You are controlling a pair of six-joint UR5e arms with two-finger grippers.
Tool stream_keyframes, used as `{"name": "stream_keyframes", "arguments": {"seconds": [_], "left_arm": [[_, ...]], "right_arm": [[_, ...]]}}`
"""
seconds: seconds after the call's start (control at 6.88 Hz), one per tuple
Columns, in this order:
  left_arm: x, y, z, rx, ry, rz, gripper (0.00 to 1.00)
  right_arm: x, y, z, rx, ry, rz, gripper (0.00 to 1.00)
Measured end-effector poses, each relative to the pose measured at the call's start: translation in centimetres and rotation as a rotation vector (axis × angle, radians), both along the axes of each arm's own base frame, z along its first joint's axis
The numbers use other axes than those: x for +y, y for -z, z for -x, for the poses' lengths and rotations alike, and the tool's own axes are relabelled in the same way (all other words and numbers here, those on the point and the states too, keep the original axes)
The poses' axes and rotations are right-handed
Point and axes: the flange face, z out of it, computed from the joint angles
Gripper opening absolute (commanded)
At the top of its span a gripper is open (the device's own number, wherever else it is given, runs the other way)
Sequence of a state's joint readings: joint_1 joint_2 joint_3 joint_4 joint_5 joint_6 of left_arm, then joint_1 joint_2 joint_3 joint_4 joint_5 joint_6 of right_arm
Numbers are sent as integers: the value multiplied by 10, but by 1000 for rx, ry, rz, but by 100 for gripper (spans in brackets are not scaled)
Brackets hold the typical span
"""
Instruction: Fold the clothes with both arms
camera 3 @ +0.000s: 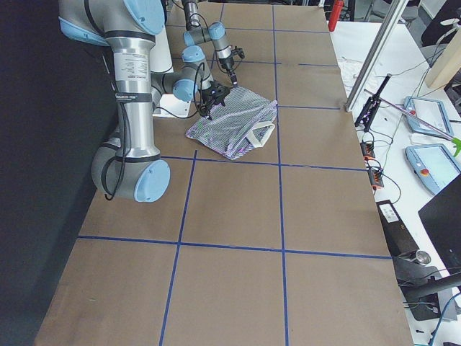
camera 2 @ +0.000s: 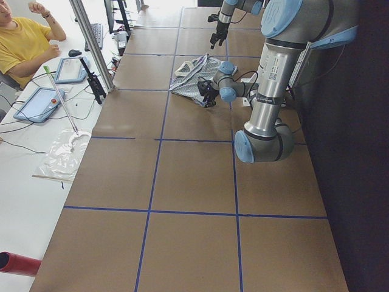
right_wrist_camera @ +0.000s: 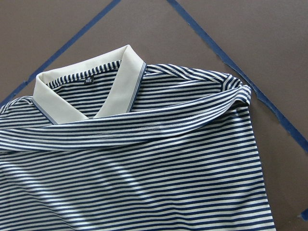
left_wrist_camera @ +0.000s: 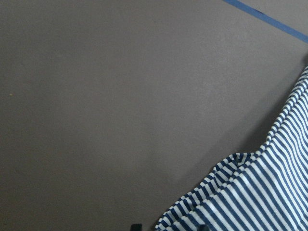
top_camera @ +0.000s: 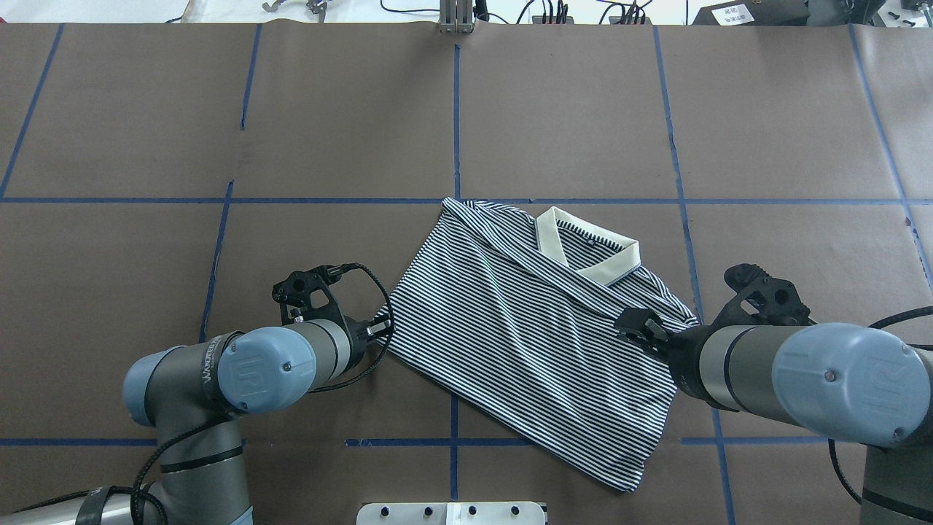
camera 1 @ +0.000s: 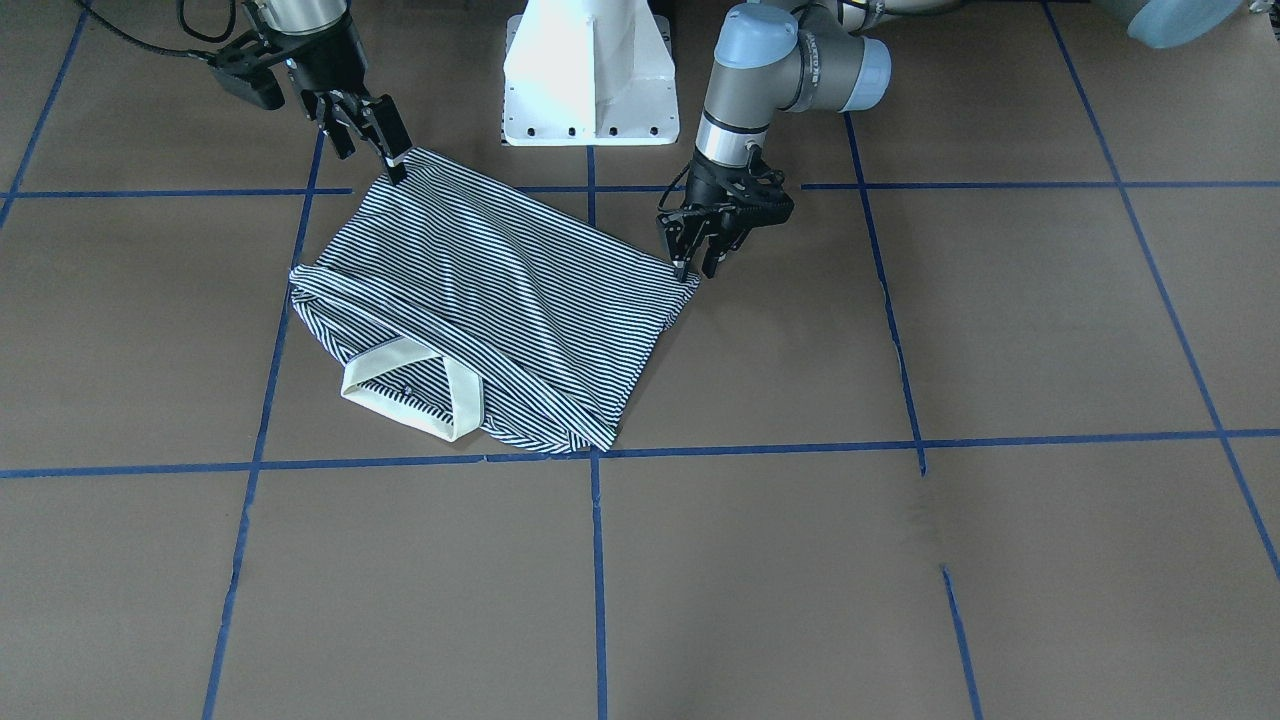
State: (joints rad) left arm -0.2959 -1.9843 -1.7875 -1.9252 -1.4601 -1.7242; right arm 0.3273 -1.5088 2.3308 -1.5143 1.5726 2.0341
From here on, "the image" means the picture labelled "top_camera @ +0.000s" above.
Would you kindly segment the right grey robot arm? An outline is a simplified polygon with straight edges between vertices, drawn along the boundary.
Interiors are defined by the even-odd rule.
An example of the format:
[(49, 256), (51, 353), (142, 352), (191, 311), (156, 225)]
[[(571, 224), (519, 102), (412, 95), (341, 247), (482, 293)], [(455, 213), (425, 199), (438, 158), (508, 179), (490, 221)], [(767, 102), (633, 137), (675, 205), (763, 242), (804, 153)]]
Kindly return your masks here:
[(670, 332), (642, 308), (615, 329), (687, 396), (866, 446), (860, 523), (931, 522), (931, 346), (846, 323)]

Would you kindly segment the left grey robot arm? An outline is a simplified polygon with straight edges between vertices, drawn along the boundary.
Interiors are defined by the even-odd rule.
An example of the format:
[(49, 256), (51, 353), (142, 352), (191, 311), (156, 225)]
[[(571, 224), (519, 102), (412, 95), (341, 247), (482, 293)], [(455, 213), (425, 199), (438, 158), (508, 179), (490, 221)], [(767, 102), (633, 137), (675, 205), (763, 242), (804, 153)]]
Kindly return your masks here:
[(106, 484), (4, 515), (4, 524), (251, 524), (240, 419), (290, 408), (339, 376), (393, 323), (309, 320), (223, 333), (146, 356), (126, 373), (131, 418), (157, 448), (129, 486)]

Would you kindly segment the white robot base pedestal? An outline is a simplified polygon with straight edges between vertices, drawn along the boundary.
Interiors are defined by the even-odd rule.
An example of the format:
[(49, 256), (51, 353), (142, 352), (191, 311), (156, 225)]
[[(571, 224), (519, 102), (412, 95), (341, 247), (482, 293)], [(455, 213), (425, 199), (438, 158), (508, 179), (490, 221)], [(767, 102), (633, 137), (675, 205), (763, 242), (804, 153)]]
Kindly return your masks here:
[(547, 524), (546, 504), (532, 501), (371, 502), (356, 524)]

